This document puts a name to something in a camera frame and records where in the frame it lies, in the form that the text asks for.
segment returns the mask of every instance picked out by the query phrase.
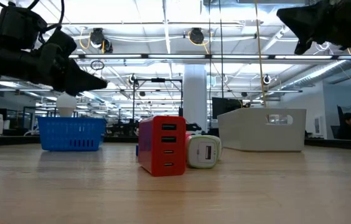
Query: basket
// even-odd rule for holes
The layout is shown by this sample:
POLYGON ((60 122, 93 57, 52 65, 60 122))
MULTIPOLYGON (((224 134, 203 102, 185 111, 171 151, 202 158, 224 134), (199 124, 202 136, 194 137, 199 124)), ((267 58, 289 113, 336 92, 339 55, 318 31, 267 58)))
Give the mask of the basket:
POLYGON ((39 117, 41 147, 48 151, 97 151, 106 121, 98 118, 39 117))

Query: wooden table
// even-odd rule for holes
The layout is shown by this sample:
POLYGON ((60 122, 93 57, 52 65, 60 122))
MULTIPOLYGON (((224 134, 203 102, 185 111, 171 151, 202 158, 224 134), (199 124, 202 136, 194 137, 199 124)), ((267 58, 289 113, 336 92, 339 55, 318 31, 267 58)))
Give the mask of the wooden table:
POLYGON ((351 151, 225 150, 214 169, 151 177, 135 144, 0 147, 0 223, 351 224, 351 151))

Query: white column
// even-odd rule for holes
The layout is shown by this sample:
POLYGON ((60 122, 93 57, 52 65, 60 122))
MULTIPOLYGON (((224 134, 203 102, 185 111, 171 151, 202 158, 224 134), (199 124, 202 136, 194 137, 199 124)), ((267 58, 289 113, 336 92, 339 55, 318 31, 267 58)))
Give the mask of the white column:
POLYGON ((185 65, 182 79, 184 89, 184 118, 197 123, 207 132, 207 77, 205 65, 185 65))

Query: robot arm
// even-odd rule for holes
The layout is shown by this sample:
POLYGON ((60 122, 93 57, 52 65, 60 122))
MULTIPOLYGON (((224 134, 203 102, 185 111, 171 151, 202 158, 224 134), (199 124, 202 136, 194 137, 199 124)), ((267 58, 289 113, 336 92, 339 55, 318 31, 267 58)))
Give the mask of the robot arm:
POLYGON ((305 53, 313 41, 351 47, 351 0, 320 1, 311 6, 280 9, 277 16, 299 38, 295 54, 305 53))
POLYGON ((47 23, 30 9, 13 4, 0 14, 0 79, 2 75, 52 86, 76 95, 81 91, 106 88, 107 82, 81 70, 69 58, 74 40, 56 28, 50 39, 33 49, 47 23))

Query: white ball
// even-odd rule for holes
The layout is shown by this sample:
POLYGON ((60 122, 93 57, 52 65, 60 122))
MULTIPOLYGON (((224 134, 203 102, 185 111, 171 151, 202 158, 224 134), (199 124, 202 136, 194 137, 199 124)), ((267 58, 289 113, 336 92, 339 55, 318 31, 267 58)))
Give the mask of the white ball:
POLYGON ((77 107, 77 100, 74 96, 63 93, 57 98, 57 108, 61 117, 72 116, 73 111, 77 107))

